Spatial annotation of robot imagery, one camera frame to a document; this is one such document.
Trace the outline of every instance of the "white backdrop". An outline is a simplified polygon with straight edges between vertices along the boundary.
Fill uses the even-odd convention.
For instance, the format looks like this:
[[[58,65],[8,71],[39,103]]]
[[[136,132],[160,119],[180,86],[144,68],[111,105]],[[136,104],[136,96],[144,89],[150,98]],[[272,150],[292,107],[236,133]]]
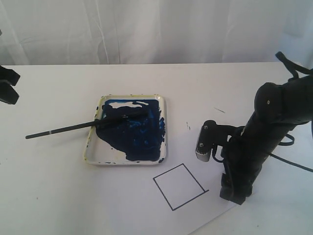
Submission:
[[[308,65],[313,53],[311,4],[0,0],[0,64],[255,62],[273,61],[281,49]]]

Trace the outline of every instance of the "drawn square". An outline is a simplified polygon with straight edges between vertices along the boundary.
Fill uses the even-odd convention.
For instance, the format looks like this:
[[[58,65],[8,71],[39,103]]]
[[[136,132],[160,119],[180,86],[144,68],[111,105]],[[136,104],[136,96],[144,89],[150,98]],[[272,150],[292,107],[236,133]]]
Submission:
[[[156,176],[154,181],[173,211],[207,192],[184,164]]]

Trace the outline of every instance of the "blue paint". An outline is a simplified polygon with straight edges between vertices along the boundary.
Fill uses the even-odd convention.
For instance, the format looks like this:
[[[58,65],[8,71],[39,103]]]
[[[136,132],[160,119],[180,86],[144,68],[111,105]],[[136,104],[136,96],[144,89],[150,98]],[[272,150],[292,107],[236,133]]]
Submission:
[[[114,109],[111,103],[132,102],[141,107],[123,106]],[[126,154],[129,161],[158,161],[160,148],[165,136],[164,118],[160,118],[159,102],[155,99],[108,100],[102,106],[102,117],[114,117],[136,111],[147,112],[145,116],[130,118],[119,124],[96,129],[97,136],[113,148]]]

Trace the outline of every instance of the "white tray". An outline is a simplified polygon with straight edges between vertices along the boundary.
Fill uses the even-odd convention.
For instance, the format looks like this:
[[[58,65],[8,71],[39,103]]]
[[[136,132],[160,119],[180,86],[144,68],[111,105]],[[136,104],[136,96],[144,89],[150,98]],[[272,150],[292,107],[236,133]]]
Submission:
[[[164,119],[164,131],[166,131],[166,110],[165,101],[159,95],[107,95],[101,97],[99,104],[96,108],[95,119],[102,118],[102,106],[109,100],[157,100],[159,104],[160,117]],[[130,106],[119,103],[119,106]],[[164,135],[164,141],[160,145],[160,155],[156,161],[144,161],[135,160],[130,161],[127,159],[126,154],[113,148],[110,144],[100,139],[96,134],[96,128],[90,129],[86,148],[84,150],[84,160],[92,165],[155,165],[161,163],[166,158],[166,134]]]

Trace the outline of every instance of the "brush handle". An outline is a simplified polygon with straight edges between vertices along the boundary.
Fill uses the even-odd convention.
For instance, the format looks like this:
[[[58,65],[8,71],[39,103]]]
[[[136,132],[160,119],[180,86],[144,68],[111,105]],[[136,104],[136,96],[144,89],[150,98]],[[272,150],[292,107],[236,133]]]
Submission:
[[[90,122],[86,122],[86,123],[81,123],[81,124],[77,124],[77,125],[73,125],[73,126],[68,126],[68,127],[63,127],[63,128],[51,130],[51,131],[44,131],[44,132],[36,133],[33,135],[28,135],[25,138],[26,139],[32,139],[32,138],[36,138],[36,137],[48,136],[48,135],[61,133],[61,132],[65,132],[65,131],[77,130],[77,129],[81,129],[81,128],[85,128],[85,127],[89,127],[89,126],[97,126],[97,125],[101,125],[101,124],[103,125],[103,124],[107,124],[107,123],[120,122],[124,119],[134,118],[134,117],[141,116],[141,115],[146,115],[146,112],[133,112],[133,113],[130,113],[128,115],[121,115],[121,116],[117,116],[117,117],[106,117],[106,118],[101,119],[101,120],[90,121]]]

